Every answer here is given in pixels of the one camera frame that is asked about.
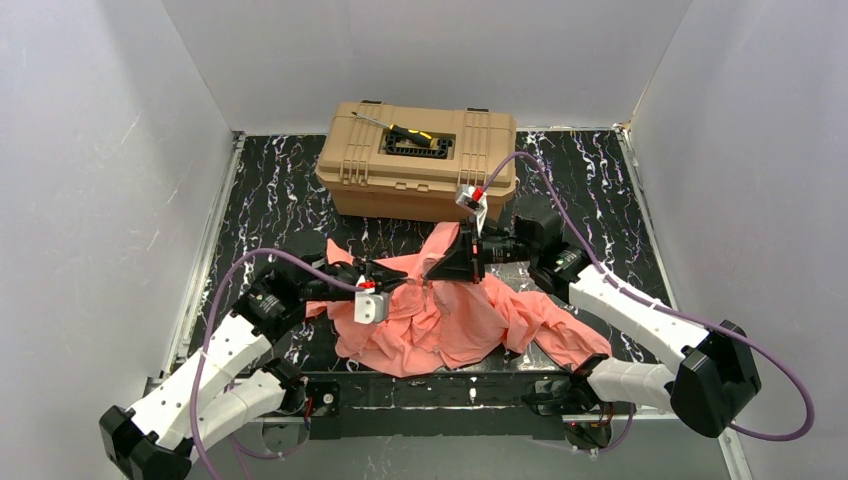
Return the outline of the pink jacket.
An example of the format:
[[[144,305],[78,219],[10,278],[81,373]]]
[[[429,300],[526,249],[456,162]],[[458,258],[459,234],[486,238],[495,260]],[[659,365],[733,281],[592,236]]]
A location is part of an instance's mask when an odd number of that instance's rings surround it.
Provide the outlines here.
[[[537,343],[562,367],[612,353],[604,336],[543,292],[517,292],[493,276],[479,284],[424,283],[424,271],[443,256],[457,232],[457,223],[441,222],[419,252],[381,259],[411,278],[392,292],[384,321],[356,322],[350,301],[310,302],[307,317],[325,313],[333,321],[338,356],[396,377],[475,364],[498,346],[522,353]]]

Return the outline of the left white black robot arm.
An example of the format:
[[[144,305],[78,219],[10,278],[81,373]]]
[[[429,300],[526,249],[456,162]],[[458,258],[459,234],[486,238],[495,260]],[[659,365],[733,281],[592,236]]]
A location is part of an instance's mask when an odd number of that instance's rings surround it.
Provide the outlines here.
[[[345,302],[356,320],[375,323],[387,318],[392,292],[409,279],[376,261],[329,263],[322,250],[297,256],[274,248],[248,252],[225,276],[263,255],[274,262],[221,322],[207,325],[198,350],[143,398],[101,416],[105,453],[126,478],[184,479],[196,462],[218,478],[210,447],[305,394],[304,375],[282,359],[258,367],[242,383],[237,376],[305,319],[308,303]]]

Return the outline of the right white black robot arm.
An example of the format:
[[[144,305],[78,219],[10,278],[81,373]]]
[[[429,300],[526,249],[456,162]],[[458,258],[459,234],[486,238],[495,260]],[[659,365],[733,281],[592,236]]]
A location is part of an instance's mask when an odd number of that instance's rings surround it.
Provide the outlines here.
[[[425,277],[479,283],[489,265],[525,262],[543,292],[603,319],[656,359],[646,364],[592,354],[566,380],[527,395],[538,414],[627,402],[671,411],[696,433],[719,437],[761,389],[751,349],[740,340],[744,331],[724,321],[712,332],[674,318],[658,300],[627,295],[622,281],[609,280],[584,249],[566,240],[562,224],[554,212],[517,214],[506,232],[469,217]]]

